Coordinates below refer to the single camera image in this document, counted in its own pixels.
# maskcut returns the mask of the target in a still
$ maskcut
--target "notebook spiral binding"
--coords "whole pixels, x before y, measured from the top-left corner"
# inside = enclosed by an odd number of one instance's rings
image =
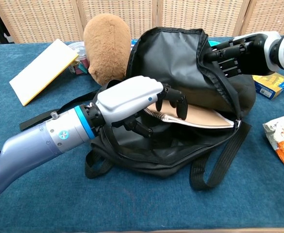
[[[148,108],[144,108],[144,111],[149,114],[152,117],[158,118],[158,119],[163,119],[165,117],[164,113],[161,112],[157,112],[157,111],[153,111],[151,109]]]

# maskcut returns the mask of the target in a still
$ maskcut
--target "spiral notebook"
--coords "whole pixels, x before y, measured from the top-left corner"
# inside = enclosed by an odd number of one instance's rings
[[[226,129],[234,126],[234,122],[226,119],[215,110],[195,105],[188,105],[187,118],[182,120],[177,117],[176,108],[173,108],[169,101],[166,100],[163,101],[160,112],[156,110],[155,103],[145,108],[144,111],[163,122],[183,124],[197,128]]]

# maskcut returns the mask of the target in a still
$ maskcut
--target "white robotic hand cover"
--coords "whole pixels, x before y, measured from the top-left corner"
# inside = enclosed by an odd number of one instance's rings
[[[111,125],[155,103],[163,89],[155,79],[136,76],[100,92],[95,105],[106,124]]]

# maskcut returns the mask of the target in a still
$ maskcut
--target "yellow notebook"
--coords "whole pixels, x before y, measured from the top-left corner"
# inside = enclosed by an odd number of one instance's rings
[[[23,106],[46,88],[76,58],[78,53],[56,39],[9,83]]]

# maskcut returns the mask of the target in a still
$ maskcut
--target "blue ring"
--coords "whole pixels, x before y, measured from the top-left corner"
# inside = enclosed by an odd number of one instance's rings
[[[88,137],[89,137],[90,139],[95,138],[95,136],[94,136],[94,134],[93,134],[93,132],[92,132],[92,130],[91,130],[89,124],[88,124],[88,121],[86,120],[86,118],[84,117],[84,114],[83,114],[82,110],[80,109],[80,106],[76,106],[74,109],[75,109],[76,114],[77,114],[77,116],[78,116],[78,118],[79,118],[81,124],[83,125],[83,128],[84,128],[84,130],[86,131]]]

